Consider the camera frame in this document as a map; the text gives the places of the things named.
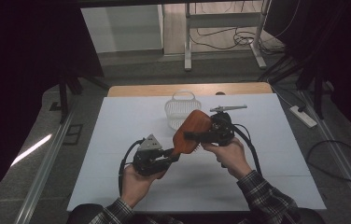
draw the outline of metal rail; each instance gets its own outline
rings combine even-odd
[[[68,113],[68,116],[65,118],[64,123],[61,124],[57,130],[53,142],[51,143],[38,171],[36,172],[35,179],[27,193],[26,198],[24,199],[23,204],[21,205],[21,210],[19,211],[18,216],[14,222],[15,224],[30,223],[31,217],[35,211],[35,207],[38,204],[39,197],[41,196],[42,190],[44,189],[45,184],[48,180],[53,163],[56,160],[60,147],[62,146],[62,142],[68,130],[68,126],[70,125],[71,120],[75,114],[78,97],[74,97],[74,99],[75,98],[77,99],[72,102],[71,110]]]

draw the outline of white table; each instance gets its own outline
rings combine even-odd
[[[119,197],[119,164],[134,141],[153,133],[164,149],[173,146],[175,131],[168,127],[164,112],[164,104],[170,99],[169,96],[104,99],[68,211],[82,203],[107,206]],[[208,115],[212,115],[210,107],[246,104],[248,109],[229,111],[229,114],[233,123],[248,128],[263,176],[292,197],[298,206],[326,208],[275,94],[197,96],[197,99]],[[135,149],[128,161],[133,160],[134,153]],[[246,156],[255,167],[248,149]],[[248,206],[236,180],[221,168],[215,156],[198,149],[181,155],[166,175],[154,182],[147,197],[134,210],[247,211]]]

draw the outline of right hand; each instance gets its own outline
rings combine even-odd
[[[211,143],[202,143],[202,147],[216,154],[217,161],[228,168],[228,172],[236,179],[241,179],[251,173],[251,167],[246,161],[244,146],[239,139],[233,138],[225,147],[218,147]]]

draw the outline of wooden table edge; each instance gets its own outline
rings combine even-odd
[[[195,95],[215,95],[217,92],[223,92],[227,95],[273,93],[271,86],[266,82],[247,82],[113,86],[109,89],[107,96],[172,96],[174,92],[179,90],[192,91]]]

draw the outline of tabletop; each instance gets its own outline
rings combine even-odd
[[[106,206],[119,197],[120,161],[135,140],[153,133],[163,149],[173,146],[175,130],[167,123],[164,105],[172,98],[170,95],[179,90],[193,91],[202,103],[201,110],[207,114],[211,113],[210,107],[246,104],[247,109],[232,110],[229,115],[232,123],[248,128],[263,176],[301,207],[325,208],[270,86],[225,83],[112,87],[108,94],[111,97],[103,100],[68,211],[82,203]],[[219,91],[226,95],[216,95]],[[255,163],[248,151],[246,159],[254,169]],[[134,210],[148,213],[247,211],[246,200],[235,197],[241,194],[235,182],[212,153],[197,149],[172,164],[166,176],[151,187]]]

